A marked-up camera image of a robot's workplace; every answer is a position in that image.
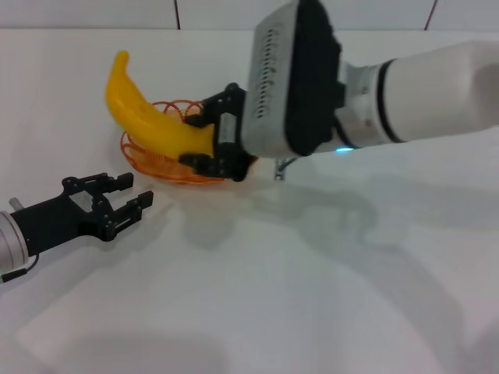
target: white background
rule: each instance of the white background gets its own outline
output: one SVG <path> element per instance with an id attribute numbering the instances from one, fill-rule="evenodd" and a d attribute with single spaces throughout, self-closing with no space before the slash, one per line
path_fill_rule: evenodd
<path id="1" fill-rule="evenodd" d="M 178 0 L 183 29 L 250 29 L 285 0 Z M 323 0 L 343 30 L 422 30 L 434 0 Z M 438 0 L 431 30 L 499 30 L 495 0 Z M 2 0 L 0 27 L 177 27 L 173 0 Z"/>

